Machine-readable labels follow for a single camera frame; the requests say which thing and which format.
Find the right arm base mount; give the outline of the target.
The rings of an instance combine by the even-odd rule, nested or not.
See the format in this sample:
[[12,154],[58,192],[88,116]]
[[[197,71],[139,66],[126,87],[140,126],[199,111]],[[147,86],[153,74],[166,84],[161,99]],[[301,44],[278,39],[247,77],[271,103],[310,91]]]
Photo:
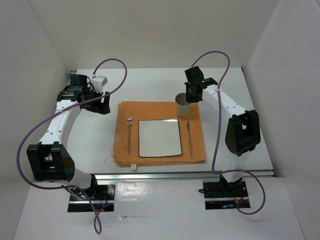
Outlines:
[[223,192],[218,182],[204,182],[202,189],[199,189],[198,192],[204,196],[206,210],[236,209],[237,204],[239,204],[240,209],[251,207],[244,181],[229,192]]

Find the beige paper cup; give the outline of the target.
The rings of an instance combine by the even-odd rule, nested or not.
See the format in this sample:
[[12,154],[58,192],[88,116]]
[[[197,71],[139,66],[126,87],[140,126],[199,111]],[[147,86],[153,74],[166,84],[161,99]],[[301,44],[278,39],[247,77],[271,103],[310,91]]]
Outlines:
[[191,103],[186,101],[186,93],[178,93],[175,97],[175,106],[177,116],[180,118],[185,118],[189,114]]

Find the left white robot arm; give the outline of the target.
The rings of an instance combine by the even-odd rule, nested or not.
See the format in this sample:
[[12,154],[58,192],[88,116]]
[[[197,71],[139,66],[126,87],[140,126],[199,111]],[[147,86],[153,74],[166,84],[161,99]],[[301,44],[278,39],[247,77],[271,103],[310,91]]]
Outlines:
[[108,82],[105,76],[72,74],[70,84],[57,95],[56,112],[45,134],[37,144],[30,144],[26,150],[33,176],[38,182],[57,182],[81,188],[81,194],[88,200],[99,195],[96,178],[75,167],[75,161],[67,151],[67,143],[76,118],[82,109],[106,115],[110,113],[109,101],[103,86]]

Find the orange cloth placemat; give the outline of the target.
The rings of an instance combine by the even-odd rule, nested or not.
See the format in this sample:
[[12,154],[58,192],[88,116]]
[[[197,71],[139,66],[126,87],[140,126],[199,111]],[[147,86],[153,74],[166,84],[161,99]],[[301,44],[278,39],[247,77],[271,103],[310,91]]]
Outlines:
[[[127,117],[132,116],[130,130],[130,155],[128,155]],[[139,120],[161,120],[176,118],[176,104],[173,101],[123,101],[118,104],[115,139],[113,146],[114,162],[120,167],[202,164],[206,161],[202,123],[199,107],[192,103],[185,118],[178,118],[182,154],[168,157],[139,157]],[[190,122],[193,157],[190,155],[187,121]]]

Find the white square plate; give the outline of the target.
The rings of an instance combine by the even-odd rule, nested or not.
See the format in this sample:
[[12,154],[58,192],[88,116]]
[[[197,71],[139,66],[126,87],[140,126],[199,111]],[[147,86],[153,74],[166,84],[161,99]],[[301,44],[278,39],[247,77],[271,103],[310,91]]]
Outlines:
[[141,158],[180,156],[182,144],[178,118],[139,120],[138,155]]

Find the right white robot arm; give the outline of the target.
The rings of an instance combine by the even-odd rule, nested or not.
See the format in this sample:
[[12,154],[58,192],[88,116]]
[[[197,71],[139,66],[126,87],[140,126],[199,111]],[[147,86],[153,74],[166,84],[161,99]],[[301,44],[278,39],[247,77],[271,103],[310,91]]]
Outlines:
[[187,82],[185,100],[188,103],[205,101],[218,111],[218,130],[222,121],[227,121],[225,145],[232,153],[228,166],[219,177],[218,190],[223,196],[230,196],[243,177],[241,173],[251,156],[251,152],[261,142],[259,114],[254,109],[247,110],[236,103],[213,78],[205,78],[198,66],[184,71]]

